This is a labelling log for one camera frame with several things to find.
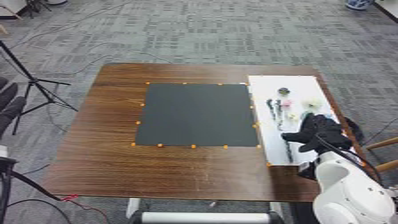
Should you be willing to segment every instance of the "chair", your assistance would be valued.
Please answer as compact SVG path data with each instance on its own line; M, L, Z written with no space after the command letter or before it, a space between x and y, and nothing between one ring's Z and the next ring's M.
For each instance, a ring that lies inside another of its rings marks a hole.
M12 14L12 16L14 16L19 20L23 20L21 17L19 17L19 15L14 13L14 11L8 9L8 7L7 7L5 5L0 4L0 8L3 8L3 9L8 11L8 13ZM0 24L0 31L1 31L5 34L8 34L8 32L7 32L7 30L5 30L1 24Z
M398 143L398 137L394 137L394 138L387 139L385 141L374 143L373 145L369 145L369 146L365 147L365 149L367 149L367 150L373 150L373 149L376 149L376 148L380 148L380 147L383 147L383 146L387 146L387 145L392 145L392 144L396 144L396 143ZM394 168L398 168L398 160L394 160L394 161L383 163L381 165L378 165L378 166L376 166L376 171L378 171L378 172L383 172L383 171L387 171L387 170L392 170Z

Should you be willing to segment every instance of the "gray carpet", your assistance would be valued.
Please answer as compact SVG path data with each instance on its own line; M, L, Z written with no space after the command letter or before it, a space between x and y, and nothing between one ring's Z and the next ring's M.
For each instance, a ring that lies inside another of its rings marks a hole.
M398 117L398 26L373 7L353 12L337 0L71 0L51 10L33 19L1 21L10 35L0 38L37 77L72 84L56 92L76 107L104 63L303 64L323 74L342 113L365 136ZM0 69L24 88L26 79L1 58ZM40 100L33 92L28 107ZM63 136L58 127L67 129L74 117L67 109L46 109L23 117L17 135L5 133L1 140L19 172L51 162ZM396 136L396 130L398 122L374 141ZM396 150L396 146L376 150L371 162L398 159ZM33 180L40 181L44 172L30 175ZM398 182L396 174L385 172L387 184ZM14 181L10 201L30 197L44 198ZM126 223L126 199L78 201L106 210L113 224ZM211 211L206 202L149 200L145 204L152 210ZM58 205L72 223L103 223L94 211ZM266 203L220 206L218 211L268 210ZM65 222L46 205L28 202L8 209L7 223Z

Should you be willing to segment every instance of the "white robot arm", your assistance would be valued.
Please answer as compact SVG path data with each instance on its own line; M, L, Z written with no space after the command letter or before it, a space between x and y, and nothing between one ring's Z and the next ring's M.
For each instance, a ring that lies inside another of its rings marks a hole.
M323 115L309 114L300 132L284 133L282 138L303 143L300 152L314 150L318 153L316 161L300 166L300 176L319 183L321 193L312 203L319 223L398 224L392 220L396 195L390 194L396 191L383 189L371 178L360 165L367 161L349 151L351 141L341 134L339 124Z
M380 184L330 151L319 155L316 179L321 193L314 215L321 224L392 224L394 202Z

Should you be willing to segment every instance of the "cable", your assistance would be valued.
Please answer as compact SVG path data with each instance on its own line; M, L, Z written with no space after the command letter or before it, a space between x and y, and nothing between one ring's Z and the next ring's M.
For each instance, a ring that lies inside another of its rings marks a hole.
M46 106L46 114L47 114L47 120L49 120L51 125L58 128L58 130L60 130L62 132L67 132L65 129L63 129L63 128L55 124L55 122L53 122L53 116L51 116L51 113L49 113L49 104L47 104L47 106Z
M3 56L3 52L0 51L0 55L1 55L1 58L5 60L5 62L8 63L10 67L14 68L15 72L26 77L24 73L19 71L19 69L15 68L12 62L8 61L8 59L5 58Z
M23 203L23 202L31 202L31 201L47 204L47 205L55 208L55 210L58 211L58 213L60 213L60 215L62 215L62 217L63 217L63 219L65 219L67 224L72 224L72 223L71 223L71 220L69 220L69 218L67 218L67 215L65 215L63 211L60 210L60 208L56 207L56 205L53 205L49 202L46 202L46 201L40 200L40 199L33 199L33 198L24 199L24 200L14 202L12 204L8 204L7 208L8 208L10 206L17 205L19 203Z
M369 176L369 178L378 182L378 184L381 185L381 177L380 177L380 173L376 171L376 168L373 167L373 165L369 164L367 160L362 159L362 157L349 151L349 150L342 150L344 152L349 152L349 154L353 156L357 156L357 158L364 161L364 163L367 164L374 175L376 175L376 179L371 176L367 170L364 169L364 167L357 164L355 160L346 156L346 154L341 152L341 150L328 144L328 142L323 140L323 138L319 137L318 133L316 133L316 138L319 140L321 145L333 151L333 153L353 163L353 165L357 166L357 168L364 171L365 175Z
M104 56L101 56L85 66L83 66L83 68L81 69L78 69L78 71L76 72L72 72L71 74L78 74L87 68L88 68L88 66L104 58L104 57L108 57L110 55L104 55Z
M49 163L47 163L40 168L37 168L35 170L31 170L31 171L28 171L28 172L21 173L21 175L28 175L28 174L39 172L42 169L46 169L47 166L49 166Z
M90 206L81 205L78 202L74 202L71 200L67 202L71 202L85 211L87 210L95 211L101 214L101 216L103 216L106 224L110 224L108 216L106 216L104 212L97 208L92 208Z
M63 31L63 30L67 30L67 29L71 29L74 26L78 26L78 24L81 23L81 21L85 20L85 19L88 19L92 16L95 16L95 15L99 15L101 13L104 13L106 11L110 11L111 9L115 9L117 7L120 7L120 6L124 6L127 3L131 3L131 1L127 1L127 2L124 2L122 4L119 4L117 6L111 6L111 7L108 7L108 8L104 8L104 9L99 9L99 10L95 10L78 21L74 21L74 22L71 22L67 25L63 25L58 29L55 29L55 30L51 30L51 31L47 31L47 32L44 32L44 33L39 33L37 35L33 35L28 39L26 39L26 41L23 41L23 42L19 42L12 47L10 47L10 49L15 47L15 46L19 46L21 44L24 44L33 38L37 38L39 36L44 36L46 34L51 34L51 33L56 33L56 32L60 32L60 31Z
M398 118L392 119L392 121L387 123L387 125L383 126L381 130L376 132L376 134L369 137L369 139L364 141L362 145L364 146L369 141L373 140L373 138L381 134L383 130L387 129L389 125L394 123L394 121L398 120Z
M152 55L150 53L147 53L147 52L140 52L140 54L147 54L147 55L152 56L156 59L163 60L168 64L172 64L172 62L170 62L166 59L159 58L159 57L158 57L156 55Z

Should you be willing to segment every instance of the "tripod stand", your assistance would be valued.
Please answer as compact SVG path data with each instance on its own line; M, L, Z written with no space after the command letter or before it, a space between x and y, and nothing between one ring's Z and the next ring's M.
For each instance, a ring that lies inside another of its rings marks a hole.
M35 111L40 107L44 107L47 104L56 104L58 106L65 107L67 109L76 110L76 108L71 106L71 104L62 100L62 98L55 95L55 93L46 89L46 87L40 85L40 82L46 82L46 83L53 83L55 85L71 85L69 83L63 83L63 82L55 82L51 80L46 80L46 79L37 79L31 74L28 73L28 70L3 44L3 41L0 40L0 47L12 59L12 62L17 66L17 68L21 69L21 72L23 72L23 76L28 78L28 86L26 86L26 91L24 91L24 98L28 98L28 93L30 93L30 90L31 90L31 87L35 87L39 89L39 92L46 98L46 102L42 104L39 104L33 108L30 108L28 110L24 110L21 112L21 114L17 115L17 118L15 118L15 124L14 124L14 130L12 130L12 135L15 134L15 130L17 130L17 125L19 125L19 121L21 121L21 116L26 115L31 111Z

